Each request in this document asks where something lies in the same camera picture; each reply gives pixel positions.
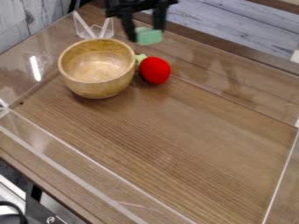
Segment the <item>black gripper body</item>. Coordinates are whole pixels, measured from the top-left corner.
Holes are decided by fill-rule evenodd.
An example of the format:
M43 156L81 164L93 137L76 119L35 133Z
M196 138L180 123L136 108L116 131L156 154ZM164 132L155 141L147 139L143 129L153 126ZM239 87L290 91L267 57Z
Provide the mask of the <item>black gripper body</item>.
M155 9L159 4L170 6L179 0L104 0L107 17L116 17L120 11L131 9L132 12Z

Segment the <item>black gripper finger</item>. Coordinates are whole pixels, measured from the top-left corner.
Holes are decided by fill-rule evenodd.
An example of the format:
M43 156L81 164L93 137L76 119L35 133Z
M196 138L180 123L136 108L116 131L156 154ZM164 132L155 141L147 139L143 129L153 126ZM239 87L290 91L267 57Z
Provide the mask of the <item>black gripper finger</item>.
M120 11L120 21L128 40L131 42L136 42L136 26L133 23L132 13L129 10Z
M160 31L164 30L167 9L168 9L167 3L159 3L153 8L152 13L153 28Z

